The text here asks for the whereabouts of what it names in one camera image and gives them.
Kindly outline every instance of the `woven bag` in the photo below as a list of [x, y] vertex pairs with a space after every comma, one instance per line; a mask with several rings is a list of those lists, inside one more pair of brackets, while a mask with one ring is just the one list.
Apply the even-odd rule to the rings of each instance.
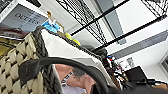
[[[75, 48], [75, 50], [81, 51], [83, 55], [80, 53], [80, 57], [92, 57], [98, 61], [101, 59], [87, 49], [78, 46], [75, 42], [39, 26], [34, 32], [28, 34], [24, 41], [17, 44], [16, 48], [13, 48], [0, 60], [0, 94], [62, 94], [59, 78], [55, 74], [52, 65], [43, 66], [38, 75], [26, 83], [19, 78], [18, 69], [23, 62], [49, 57], [49, 50], [46, 47], [47, 44], [45, 44], [44, 36], [42, 36], [43, 30], [64, 40], [72, 48]], [[56, 54], [59, 57], [67, 58], [66, 55]], [[103, 72], [107, 82], [114, 86], [105, 69], [102, 67], [101, 62], [97, 63], [97, 65]]]

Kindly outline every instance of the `white ceiling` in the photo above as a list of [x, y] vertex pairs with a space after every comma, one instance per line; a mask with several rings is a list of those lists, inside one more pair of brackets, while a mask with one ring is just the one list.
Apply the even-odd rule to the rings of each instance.
[[[42, 4], [40, 10], [42, 10], [44, 13], [46, 13], [46, 11], [51, 11], [52, 19], [56, 19], [58, 22], [60, 22], [65, 27], [66, 32], [72, 33], [81, 27], [81, 25], [69, 13], [67, 13], [55, 0], [39, 0], [39, 1]], [[93, 14], [95, 14], [95, 16], [97, 17], [98, 12], [91, 3], [91, 1], [93, 0], [84, 0], [84, 1], [91, 9]], [[121, 1], [123, 0], [115, 0], [114, 4], [117, 5]], [[155, 16], [142, 4], [141, 0], [130, 0], [125, 5], [118, 8], [116, 11], [124, 33], [127, 33], [155, 19]], [[107, 41], [112, 40], [113, 37], [110, 35], [108, 29], [106, 28], [101, 19], [99, 20], [99, 23]], [[126, 44], [118, 45], [114, 43], [106, 47], [108, 53], [109, 54], [114, 53], [134, 43], [137, 43], [153, 35], [156, 35], [164, 30], [167, 30], [168, 29], [167, 24], [168, 24], [168, 18], [164, 19], [161, 22], [157, 22], [145, 29], [142, 29], [135, 34], [126, 37], [127, 41]], [[78, 39], [83, 45], [92, 45], [94, 47], [98, 47], [101, 45], [90, 33], [88, 33], [87, 30], [81, 31], [72, 38]], [[133, 53], [131, 55], [125, 56], [121, 58], [120, 61], [132, 57], [133, 61], [135, 62], [135, 65], [136, 66], [140, 65], [144, 69], [147, 77], [149, 78], [153, 77], [157, 80], [167, 82], [168, 79], [158, 66], [159, 61], [167, 52], [167, 50], [168, 50], [168, 40], [156, 44], [152, 47], [148, 47], [146, 49], [138, 51], [136, 53]]]

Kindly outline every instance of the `clothing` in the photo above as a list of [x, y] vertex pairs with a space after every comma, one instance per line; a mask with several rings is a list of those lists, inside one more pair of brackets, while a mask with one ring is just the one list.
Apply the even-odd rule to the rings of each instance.
[[80, 87], [73, 87], [73, 86], [68, 86], [67, 81], [70, 78], [70, 76], [73, 74], [73, 72], [70, 72], [62, 81], [61, 81], [61, 86], [62, 86], [62, 91], [63, 94], [82, 94], [86, 93], [86, 90]]
[[60, 28], [57, 23], [51, 24], [48, 21], [45, 22], [44, 24], [42, 24], [42, 26], [44, 26], [46, 29], [48, 29], [49, 31], [52, 31], [54, 33], [57, 33], [58, 29]]

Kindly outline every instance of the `woven pattern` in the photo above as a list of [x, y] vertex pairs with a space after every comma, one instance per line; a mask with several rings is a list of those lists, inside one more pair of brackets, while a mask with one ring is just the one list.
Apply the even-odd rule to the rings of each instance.
[[45, 94], [43, 77], [38, 76], [23, 84], [18, 76], [18, 68], [22, 62], [38, 59], [34, 38], [29, 34], [25, 41], [16, 45], [0, 60], [0, 94]]
[[[34, 32], [32, 32], [33, 37], [35, 38], [35, 47], [37, 49], [36, 54], [39, 58], [48, 57], [48, 52], [45, 48], [45, 43], [42, 39], [41, 30], [45, 29], [43, 26], [39, 26], [36, 28]], [[59, 78], [55, 76], [53, 73], [52, 65], [47, 65], [43, 67], [43, 78], [44, 78], [44, 86], [46, 87], [47, 94], [61, 94], [62, 90], [60, 87]]]

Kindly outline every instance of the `bag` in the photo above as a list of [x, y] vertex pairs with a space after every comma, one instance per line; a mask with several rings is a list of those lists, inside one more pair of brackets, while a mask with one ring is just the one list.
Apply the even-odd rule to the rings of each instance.
[[[48, 42], [50, 38], [57, 46], [52, 46], [52, 41]], [[99, 69], [80, 64], [81, 62], [70, 58], [92, 58]], [[0, 60], [0, 94], [62, 94], [59, 77], [55, 74], [52, 63], [70, 64], [86, 71], [97, 82], [95, 85], [97, 89], [93, 88], [93, 90], [99, 90], [100, 94], [108, 94], [109, 86], [115, 87], [115, 85], [103, 68], [100, 59], [99, 56], [75, 42], [39, 26]], [[26, 64], [23, 62], [29, 62], [28, 60], [32, 63], [31, 67], [26, 66], [28, 69], [21, 67]]]

